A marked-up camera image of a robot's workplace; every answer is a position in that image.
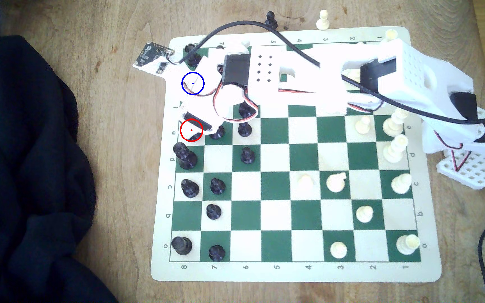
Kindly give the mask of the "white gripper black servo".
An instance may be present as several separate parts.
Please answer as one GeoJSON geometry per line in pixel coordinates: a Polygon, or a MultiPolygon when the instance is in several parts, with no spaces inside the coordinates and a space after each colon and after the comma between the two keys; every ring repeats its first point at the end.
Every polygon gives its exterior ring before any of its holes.
{"type": "Polygon", "coordinates": [[[186,65],[182,65],[175,81],[176,92],[182,102],[179,107],[180,133],[215,133],[223,123],[212,106],[214,93],[221,81],[218,62],[209,57],[202,57],[193,72],[186,65]]]}

